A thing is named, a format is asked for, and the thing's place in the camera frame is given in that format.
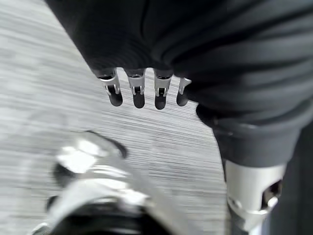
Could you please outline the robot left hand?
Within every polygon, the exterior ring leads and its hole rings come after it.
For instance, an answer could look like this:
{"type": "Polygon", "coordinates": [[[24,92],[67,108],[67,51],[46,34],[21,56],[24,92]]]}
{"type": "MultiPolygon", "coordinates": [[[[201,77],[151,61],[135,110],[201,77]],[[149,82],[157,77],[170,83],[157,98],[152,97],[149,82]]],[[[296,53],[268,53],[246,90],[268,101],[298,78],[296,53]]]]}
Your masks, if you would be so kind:
{"type": "Polygon", "coordinates": [[[247,234],[276,205],[313,121],[310,0],[49,0],[90,70],[153,68],[217,140],[232,223],[247,234]]]}

